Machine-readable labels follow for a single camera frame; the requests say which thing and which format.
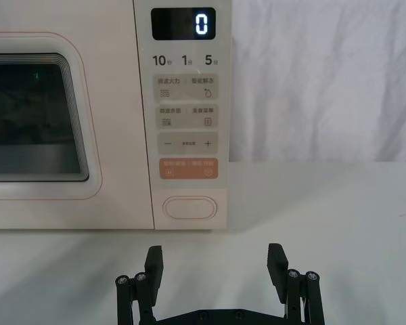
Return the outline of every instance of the button icon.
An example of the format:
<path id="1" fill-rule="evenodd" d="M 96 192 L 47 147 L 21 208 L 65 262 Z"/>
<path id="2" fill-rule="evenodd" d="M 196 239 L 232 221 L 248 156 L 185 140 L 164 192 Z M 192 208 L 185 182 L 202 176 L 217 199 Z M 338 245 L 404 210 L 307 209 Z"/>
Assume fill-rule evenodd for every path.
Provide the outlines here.
<path id="1" fill-rule="evenodd" d="M 203 175 L 205 177 L 212 177 L 214 175 L 214 171 L 210 168 L 206 168 L 205 170 L 203 170 Z"/>
<path id="2" fill-rule="evenodd" d="M 163 118 L 162 119 L 162 126 L 163 127 L 170 127 L 171 126 L 171 118 Z"/>
<path id="3" fill-rule="evenodd" d="M 206 98 L 211 98 L 212 97 L 212 92 L 210 91 L 210 89 L 204 89 L 204 97 Z"/>
<path id="4" fill-rule="evenodd" d="M 160 97 L 162 97 L 162 98 L 170 97 L 170 89 L 161 89 Z"/>

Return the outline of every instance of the white table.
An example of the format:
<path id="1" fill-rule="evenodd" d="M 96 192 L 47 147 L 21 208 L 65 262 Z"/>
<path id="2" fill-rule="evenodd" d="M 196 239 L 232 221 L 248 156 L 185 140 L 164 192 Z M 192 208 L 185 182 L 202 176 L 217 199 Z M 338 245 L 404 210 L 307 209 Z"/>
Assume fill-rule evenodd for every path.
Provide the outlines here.
<path id="1" fill-rule="evenodd" d="M 406 325 L 406 165 L 231 164 L 222 232 L 0 232 L 0 325 L 112 325 L 118 275 L 161 244 L 158 319 L 195 309 L 282 316 L 279 242 L 321 275 L 326 324 Z"/>

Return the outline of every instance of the gray fabric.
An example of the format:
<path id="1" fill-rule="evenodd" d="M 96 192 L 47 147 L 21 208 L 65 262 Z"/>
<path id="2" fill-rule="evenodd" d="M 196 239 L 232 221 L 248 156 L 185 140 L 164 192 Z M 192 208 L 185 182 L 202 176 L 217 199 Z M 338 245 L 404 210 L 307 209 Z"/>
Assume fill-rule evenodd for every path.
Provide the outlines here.
<path id="1" fill-rule="evenodd" d="M 406 161 L 406 0 L 233 0 L 232 161 Z"/>

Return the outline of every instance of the digital display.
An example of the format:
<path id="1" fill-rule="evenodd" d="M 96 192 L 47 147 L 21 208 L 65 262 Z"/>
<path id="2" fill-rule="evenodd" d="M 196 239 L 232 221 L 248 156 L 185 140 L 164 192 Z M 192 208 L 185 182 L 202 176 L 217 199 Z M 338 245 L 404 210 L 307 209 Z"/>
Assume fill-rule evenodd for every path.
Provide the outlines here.
<path id="1" fill-rule="evenodd" d="M 214 39 L 216 17 L 214 8 L 154 8 L 152 36 L 157 41 Z"/>

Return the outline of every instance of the orange button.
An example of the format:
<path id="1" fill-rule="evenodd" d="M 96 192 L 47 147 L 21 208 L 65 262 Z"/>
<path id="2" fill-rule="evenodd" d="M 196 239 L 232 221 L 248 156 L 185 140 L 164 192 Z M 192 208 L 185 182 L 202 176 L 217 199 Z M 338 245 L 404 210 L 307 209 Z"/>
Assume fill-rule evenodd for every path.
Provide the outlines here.
<path id="1" fill-rule="evenodd" d="M 216 158 L 163 158 L 160 159 L 162 179 L 216 179 Z"/>

